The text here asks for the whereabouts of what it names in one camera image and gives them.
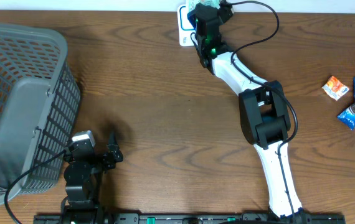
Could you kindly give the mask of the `grey plastic mesh basket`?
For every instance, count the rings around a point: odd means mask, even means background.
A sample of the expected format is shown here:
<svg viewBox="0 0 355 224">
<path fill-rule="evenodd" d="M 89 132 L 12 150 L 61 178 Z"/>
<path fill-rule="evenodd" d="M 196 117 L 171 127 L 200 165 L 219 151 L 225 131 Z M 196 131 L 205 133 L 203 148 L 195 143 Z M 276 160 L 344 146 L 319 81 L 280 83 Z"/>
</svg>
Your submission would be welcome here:
<svg viewBox="0 0 355 224">
<path fill-rule="evenodd" d="M 58 32 L 0 23 L 0 205 L 59 179 L 80 90 Z"/>
</svg>

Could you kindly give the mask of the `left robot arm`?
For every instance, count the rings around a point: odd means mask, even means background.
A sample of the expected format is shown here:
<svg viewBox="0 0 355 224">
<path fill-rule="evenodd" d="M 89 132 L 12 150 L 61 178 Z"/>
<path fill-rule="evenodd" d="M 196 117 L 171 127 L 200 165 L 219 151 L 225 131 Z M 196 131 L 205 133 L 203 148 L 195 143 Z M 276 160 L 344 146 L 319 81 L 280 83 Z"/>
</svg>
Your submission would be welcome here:
<svg viewBox="0 0 355 224">
<path fill-rule="evenodd" d="M 68 205 L 62 211 L 61 224 L 114 223 L 113 215 L 100 205 L 102 176 L 123 161 L 114 133 L 110 134 L 106 151 L 95 151 L 91 131 L 76 133 L 67 141 L 63 156 L 69 165 L 64 171 Z"/>
</svg>

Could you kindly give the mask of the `light teal wipes pack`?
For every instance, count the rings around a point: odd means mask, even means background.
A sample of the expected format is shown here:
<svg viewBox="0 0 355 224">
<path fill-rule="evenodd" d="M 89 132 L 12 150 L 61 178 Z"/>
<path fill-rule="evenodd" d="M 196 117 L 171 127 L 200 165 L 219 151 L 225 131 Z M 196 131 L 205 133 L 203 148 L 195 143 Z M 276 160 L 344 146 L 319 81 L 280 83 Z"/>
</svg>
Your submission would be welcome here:
<svg viewBox="0 0 355 224">
<path fill-rule="evenodd" d="M 187 11 L 194 10 L 198 4 L 219 8 L 220 0 L 186 0 Z"/>
</svg>

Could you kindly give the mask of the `white barcode scanner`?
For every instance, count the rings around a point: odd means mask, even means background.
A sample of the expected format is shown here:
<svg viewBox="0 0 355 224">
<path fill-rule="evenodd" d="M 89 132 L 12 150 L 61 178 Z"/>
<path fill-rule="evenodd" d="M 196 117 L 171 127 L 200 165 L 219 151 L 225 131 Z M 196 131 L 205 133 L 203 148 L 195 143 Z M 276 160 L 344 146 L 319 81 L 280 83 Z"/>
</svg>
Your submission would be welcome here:
<svg viewBox="0 0 355 224">
<path fill-rule="evenodd" d="M 193 46 L 191 34 L 195 32 L 195 29 L 187 18 L 188 10 L 185 4 L 182 4 L 177 9 L 177 23 L 179 32 L 179 44 L 182 47 Z"/>
</svg>

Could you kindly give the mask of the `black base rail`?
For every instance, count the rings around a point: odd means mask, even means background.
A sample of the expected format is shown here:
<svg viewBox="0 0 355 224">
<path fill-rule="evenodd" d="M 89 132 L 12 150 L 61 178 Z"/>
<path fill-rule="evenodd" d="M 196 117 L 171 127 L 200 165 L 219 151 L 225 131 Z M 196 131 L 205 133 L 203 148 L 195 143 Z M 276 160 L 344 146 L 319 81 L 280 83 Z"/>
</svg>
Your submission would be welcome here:
<svg viewBox="0 0 355 224">
<path fill-rule="evenodd" d="M 342 215 L 295 215 L 296 223 L 303 224 L 345 224 Z M 138 215 L 119 213 L 105 217 L 104 223 L 114 224 L 217 224 L 217 223 L 289 223 L 289 218 L 277 220 L 267 213 L 243 213 L 241 215 Z"/>
</svg>

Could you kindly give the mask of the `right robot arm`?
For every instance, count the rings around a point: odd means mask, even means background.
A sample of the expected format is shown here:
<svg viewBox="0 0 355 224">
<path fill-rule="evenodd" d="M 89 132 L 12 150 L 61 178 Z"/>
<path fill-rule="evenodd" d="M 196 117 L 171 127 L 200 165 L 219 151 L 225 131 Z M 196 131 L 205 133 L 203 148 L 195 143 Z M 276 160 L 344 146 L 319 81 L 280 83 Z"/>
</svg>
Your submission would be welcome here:
<svg viewBox="0 0 355 224">
<path fill-rule="evenodd" d="M 269 209 L 278 220 L 296 222 L 302 211 L 288 161 L 288 143 L 298 131 L 298 118 L 278 81 L 258 77 L 223 41 L 220 27 L 234 14 L 233 4 L 198 2 L 188 10 L 192 41 L 200 62 L 238 96 L 240 126 L 258 153 L 268 185 Z"/>
</svg>

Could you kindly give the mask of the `orange snack packet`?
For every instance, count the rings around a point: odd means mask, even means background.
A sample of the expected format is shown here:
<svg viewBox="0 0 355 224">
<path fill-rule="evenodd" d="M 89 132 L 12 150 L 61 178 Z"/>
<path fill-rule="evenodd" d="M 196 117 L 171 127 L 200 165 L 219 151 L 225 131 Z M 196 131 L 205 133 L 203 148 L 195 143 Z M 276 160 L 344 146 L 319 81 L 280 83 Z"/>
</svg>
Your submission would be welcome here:
<svg viewBox="0 0 355 224">
<path fill-rule="evenodd" d="M 321 88 L 336 101 L 349 91 L 349 87 L 342 84 L 335 76 L 331 76 Z"/>
</svg>

